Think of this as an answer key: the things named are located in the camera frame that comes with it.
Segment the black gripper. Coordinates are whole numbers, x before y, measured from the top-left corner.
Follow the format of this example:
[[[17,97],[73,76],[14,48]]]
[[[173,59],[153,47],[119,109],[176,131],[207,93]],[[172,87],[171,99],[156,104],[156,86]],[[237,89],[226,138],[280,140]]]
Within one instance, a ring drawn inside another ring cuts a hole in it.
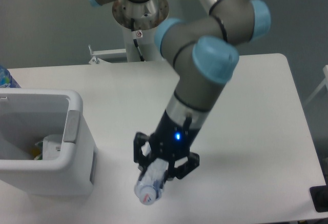
[[[141,171],[146,171],[148,166],[154,161],[154,155],[169,162],[168,181],[174,178],[183,179],[200,164],[200,156],[190,152],[190,147],[196,138],[199,128],[191,127],[191,118],[185,118],[182,125],[174,122],[167,112],[162,118],[155,132],[148,136],[137,132],[133,140],[134,162],[138,163]],[[149,143],[151,151],[144,155],[142,147]],[[186,157],[187,161],[175,167],[175,162]]]

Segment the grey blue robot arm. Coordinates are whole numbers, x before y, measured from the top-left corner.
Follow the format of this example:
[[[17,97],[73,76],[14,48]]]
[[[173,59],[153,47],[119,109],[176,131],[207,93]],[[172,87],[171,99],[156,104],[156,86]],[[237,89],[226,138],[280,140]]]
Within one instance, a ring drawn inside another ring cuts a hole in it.
[[[199,166],[190,147],[239,61],[236,45],[268,33],[271,15],[261,0],[200,0],[208,16],[185,23],[168,18],[166,0],[89,0],[112,3],[116,21],[131,32],[155,29],[154,44],[179,75],[151,135],[134,138],[141,177],[182,179]]]

